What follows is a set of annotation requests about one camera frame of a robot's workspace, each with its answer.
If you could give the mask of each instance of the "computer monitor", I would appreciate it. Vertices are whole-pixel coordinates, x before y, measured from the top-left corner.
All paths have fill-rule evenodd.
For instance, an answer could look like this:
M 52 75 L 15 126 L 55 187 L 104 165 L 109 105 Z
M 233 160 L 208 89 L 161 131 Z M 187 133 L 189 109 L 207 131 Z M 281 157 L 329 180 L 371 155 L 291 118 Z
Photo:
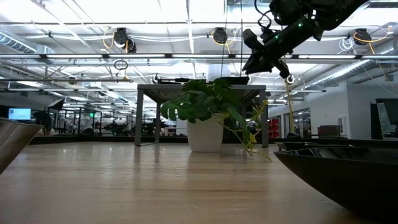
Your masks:
M 384 102 L 390 123 L 398 127 L 398 100 Z
M 13 120 L 30 120 L 32 110 L 30 108 L 9 108 L 8 119 Z

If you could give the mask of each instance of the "fluorescent light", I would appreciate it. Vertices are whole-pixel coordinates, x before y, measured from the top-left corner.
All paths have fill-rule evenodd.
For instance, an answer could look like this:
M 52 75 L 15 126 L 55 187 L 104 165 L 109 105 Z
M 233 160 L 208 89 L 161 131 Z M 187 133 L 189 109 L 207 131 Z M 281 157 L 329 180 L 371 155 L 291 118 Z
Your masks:
M 90 55 L 56 55 L 56 54 L 48 54 L 47 55 L 48 58 L 102 58 L 102 55 L 98 55 L 98 54 L 90 54 Z
M 173 58 L 228 58 L 227 55 L 221 54 L 172 54 Z
M 0 58 L 40 58 L 40 55 L 36 54 L 5 54 L 5 55 L 0 55 Z
M 62 95 L 62 94 L 59 94 L 59 93 L 56 93 L 56 92 L 50 92 L 51 94 L 53 94 L 53 95 L 55 95 L 55 96 L 61 96 L 61 97 L 64 97 L 64 95 Z
M 76 89 L 77 91 L 108 91 L 103 89 Z
M 75 91 L 73 89 L 44 89 L 43 91 Z
M 112 91 L 138 91 L 138 90 L 136 90 L 136 89 L 115 89 Z
M 23 84 L 23 85 L 29 85 L 32 87 L 43 87 L 41 84 L 38 84 L 37 82 L 29 82 L 29 81 L 19 81 L 17 83 Z
M 286 90 L 266 90 L 269 93 L 285 93 Z
M 116 93 L 114 93 L 112 91 L 106 91 L 106 92 L 104 92 L 104 94 L 106 94 L 106 95 L 108 95 L 108 96 L 110 96 L 112 98 L 115 98 L 115 99 L 119 98 L 119 95 L 117 95 Z
M 326 90 L 293 90 L 296 93 L 323 93 L 326 92 Z
M 164 54 L 110 54 L 110 58 L 164 58 Z
M 88 101 L 86 98 L 79 97 L 79 96 L 69 96 L 69 98 L 77 100 L 77 101 Z
M 236 57 L 236 58 L 249 58 L 250 55 L 248 55 L 248 54 L 245 54 L 245 55 L 237 54 L 237 55 L 235 55 L 235 57 Z
M 355 58 L 356 55 L 309 55 L 310 59 L 344 59 L 344 58 Z
M 39 89 L 7 89 L 9 91 L 40 91 Z
M 398 59 L 398 55 L 363 55 L 362 59 Z
M 105 51 L 107 54 L 109 54 L 108 50 L 106 49 L 100 49 L 101 51 Z

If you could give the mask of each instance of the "metal table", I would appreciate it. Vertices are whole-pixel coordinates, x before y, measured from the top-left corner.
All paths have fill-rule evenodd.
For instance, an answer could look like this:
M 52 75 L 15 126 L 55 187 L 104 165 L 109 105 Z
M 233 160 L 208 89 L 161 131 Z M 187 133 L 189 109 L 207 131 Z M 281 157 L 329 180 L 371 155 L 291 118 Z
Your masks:
M 144 94 L 156 102 L 156 121 L 155 121 L 155 142 L 159 142 L 160 138 L 160 105 L 165 103 L 169 99 L 179 96 L 182 94 L 181 89 L 183 85 L 178 84 L 158 84 L 158 85 L 142 85 L 138 84 L 138 95 L 137 95 L 137 117 L 136 117 L 136 135 L 134 144 L 141 146 L 141 131 L 142 131 L 142 109 L 144 104 Z M 232 89 L 239 94 L 241 97 L 242 105 L 252 100 L 257 95 L 260 95 L 260 104 L 266 100 L 266 86 L 265 85 L 232 85 Z M 264 113 L 261 114 L 261 139 L 262 147 L 268 147 L 268 106 Z

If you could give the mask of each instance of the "table surface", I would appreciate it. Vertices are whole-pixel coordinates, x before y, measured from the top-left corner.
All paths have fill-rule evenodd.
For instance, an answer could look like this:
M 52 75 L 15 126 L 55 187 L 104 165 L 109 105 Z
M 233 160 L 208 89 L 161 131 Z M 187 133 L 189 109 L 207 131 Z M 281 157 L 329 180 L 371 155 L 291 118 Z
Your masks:
M 158 84 L 158 85 L 138 85 L 138 90 L 144 90 L 144 94 L 156 103 L 165 103 L 175 96 L 182 94 L 183 85 L 178 84 Z M 266 90 L 265 85 L 232 85 L 232 89 L 239 95 L 241 102 L 246 103 L 256 97 L 260 91 Z
M 0 223 L 372 223 L 273 155 L 241 147 L 74 142 L 25 148 L 0 175 Z

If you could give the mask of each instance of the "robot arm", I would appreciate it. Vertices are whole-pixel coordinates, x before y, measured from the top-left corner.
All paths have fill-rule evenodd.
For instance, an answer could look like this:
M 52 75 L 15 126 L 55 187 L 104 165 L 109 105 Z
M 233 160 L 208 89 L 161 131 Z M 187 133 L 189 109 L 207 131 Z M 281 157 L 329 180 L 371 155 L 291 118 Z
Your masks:
M 272 13 L 276 23 L 287 27 L 284 30 L 271 30 L 271 20 L 268 26 L 263 26 L 260 20 L 268 12 L 261 13 L 259 25 L 262 27 L 260 38 L 263 44 L 250 29 L 243 32 L 244 43 L 252 49 L 243 71 L 246 71 L 246 74 L 271 72 L 272 68 L 276 67 L 280 76 L 287 78 L 290 75 L 289 69 L 281 57 L 287 53 L 292 54 L 295 47 L 310 37 L 320 41 L 324 30 L 338 27 L 366 1 L 272 0 L 268 12 Z

